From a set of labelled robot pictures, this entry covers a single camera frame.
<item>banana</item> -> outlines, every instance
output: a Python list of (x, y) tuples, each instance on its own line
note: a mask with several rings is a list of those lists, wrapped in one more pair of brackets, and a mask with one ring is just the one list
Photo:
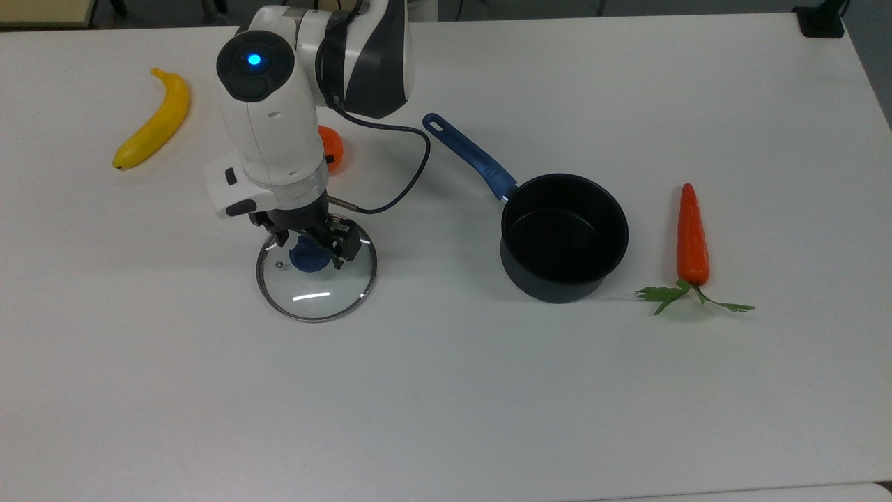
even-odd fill
[(111, 165), (126, 170), (149, 158), (177, 132), (189, 111), (189, 87), (176, 73), (152, 68), (152, 75), (164, 83), (164, 101), (155, 115), (118, 148)]

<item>saucepan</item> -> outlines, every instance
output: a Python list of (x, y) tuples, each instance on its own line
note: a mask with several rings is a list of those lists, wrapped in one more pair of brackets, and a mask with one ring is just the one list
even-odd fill
[(518, 187), (495, 159), (440, 115), (429, 113), (422, 122), (506, 203), (501, 262), (524, 293), (550, 303), (573, 302), (594, 291), (623, 260), (629, 225), (623, 208), (600, 185), (553, 173)]

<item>black cable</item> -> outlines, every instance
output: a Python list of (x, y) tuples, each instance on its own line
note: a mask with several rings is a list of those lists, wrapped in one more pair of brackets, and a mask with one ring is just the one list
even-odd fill
[[(362, 0), (358, 0), (356, 5), (353, 7), (353, 10), (351, 11), (351, 13), (338, 24), (340, 25), (341, 23), (350, 22), (353, 19), (353, 17), (359, 12), (360, 4), (362, 4)], [(316, 51), (316, 61), (314, 62), (314, 67), (316, 70), (316, 85), (319, 87), (319, 91), (322, 92), (322, 95), (325, 97), (326, 105), (329, 108), (334, 110), (338, 115), (341, 115), (345, 120), (353, 122), (354, 124), (357, 124), (359, 126), (367, 127), (370, 129), (377, 129), (377, 130), (394, 130), (397, 132), (408, 132), (408, 133), (416, 134), (416, 135), (420, 136), (425, 141), (425, 156), (422, 157), (421, 164), (418, 166), (418, 169), (417, 169), (417, 171), (415, 171), (415, 175), (412, 176), (412, 179), (409, 181), (409, 184), (406, 185), (406, 187), (400, 192), (400, 194), (398, 196), (396, 196), (389, 203), (382, 205), (381, 207), (377, 207), (375, 209), (365, 209), (365, 208), (356, 206), (356, 209), (353, 210), (354, 213), (361, 213), (361, 214), (383, 213), (384, 211), (387, 211), (391, 207), (394, 207), (395, 205), (397, 205), (397, 203), (399, 203), (406, 196), (406, 194), (408, 194), (409, 191), (412, 190), (412, 187), (415, 186), (415, 183), (416, 183), (416, 181), (418, 181), (418, 178), (421, 178), (421, 173), (424, 172), (425, 166), (427, 165), (427, 159), (431, 155), (431, 139), (428, 138), (427, 135), (422, 130), (415, 129), (414, 127), (398, 126), (398, 125), (391, 125), (391, 124), (379, 124), (379, 123), (374, 123), (374, 122), (369, 122), (369, 121), (363, 121), (362, 119), (358, 119), (352, 115), (349, 115), (347, 113), (347, 111), (344, 110), (343, 104), (340, 102), (340, 99), (338, 98), (338, 96), (329, 95), (325, 91), (325, 86), (323, 85), (323, 82), (322, 82), (322, 54), (324, 52), (323, 45), (325, 43), (326, 43), (326, 41), (323, 39), (322, 45), (320, 45), (319, 49), (317, 49), (317, 51)]]
[(392, 201), (388, 202), (385, 205), (382, 205), (381, 207), (377, 207), (375, 209), (364, 209), (362, 207), (357, 207), (355, 211), (356, 211), (356, 213), (362, 213), (362, 214), (378, 214), (378, 213), (383, 213), (384, 211), (387, 211), (391, 207), (394, 207), (395, 205), (397, 205), (398, 202), (400, 202), (402, 200), (403, 197), (406, 196), (406, 194), (409, 193), (410, 190), (412, 190), (412, 187), (415, 186), (415, 182), (418, 181), (418, 178), (421, 178), (421, 173), (424, 172), (425, 166), (427, 165), (427, 158), (430, 157), (430, 155), (431, 155), (431, 139), (428, 138), (427, 135), (422, 130), (415, 129), (414, 127), (398, 126), (398, 125), (391, 125), (391, 124), (378, 124), (378, 123), (374, 123), (374, 122), (363, 121), (362, 119), (358, 119), (356, 117), (353, 117), (352, 115), (347, 114), (341, 106), (336, 106), (336, 108), (334, 108), (334, 111), (337, 112), (338, 115), (341, 115), (344, 119), (351, 121), (354, 124), (363, 126), (363, 127), (368, 127), (371, 129), (378, 129), (378, 130), (395, 130), (397, 132), (410, 132), (412, 134), (416, 134), (416, 135), (420, 136), (425, 141), (425, 156), (422, 157), (421, 164), (418, 165), (418, 169), (417, 169), (417, 171), (415, 171), (415, 175), (412, 176), (412, 179), (409, 181), (409, 184), (406, 185), (406, 187), (400, 192), (400, 194), (398, 196), (396, 196)]

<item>blue handle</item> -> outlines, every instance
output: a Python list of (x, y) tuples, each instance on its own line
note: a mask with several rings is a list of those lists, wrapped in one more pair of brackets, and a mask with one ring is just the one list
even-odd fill
[(465, 159), (465, 162), (471, 164), (471, 167), (476, 169), (486, 180), (486, 184), (490, 186), (492, 194), (497, 199), (507, 198), (508, 194), (517, 188), (517, 182), (501, 164), (475, 145), (474, 141), (452, 127), (452, 124), (446, 122), (440, 115), (429, 113), (425, 115), (421, 123), (425, 125), (428, 132), (442, 141), (459, 157)]

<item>carrot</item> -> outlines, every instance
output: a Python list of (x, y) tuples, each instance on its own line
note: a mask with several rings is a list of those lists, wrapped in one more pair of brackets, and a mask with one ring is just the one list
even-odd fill
[(676, 266), (680, 279), (691, 286), (703, 286), (709, 280), (709, 250), (697, 204), (697, 192), (690, 183), (681, 188), (681, 210), (678, 214), (678, 249)]
[(709, 302), (732, 312), (746, 312), (755, 308), (750, 305), (716, 302), (700, 290), (700, 287), (709, 280), (709, 251), (706, 249), (706, 233), (703, 231), (703, 219), (700, 217), (697, 193), (690, 183), (685, 183), (681, 187), (675, 266), (679, 277), (675, 282), (675, 288), (648, 286), (635, 291), (635, 294), (642, 300), (660, 302), (654, 315), (663, 312), (669, 304), (687, 295), (692, 289), (697, 292), (701, 304)]

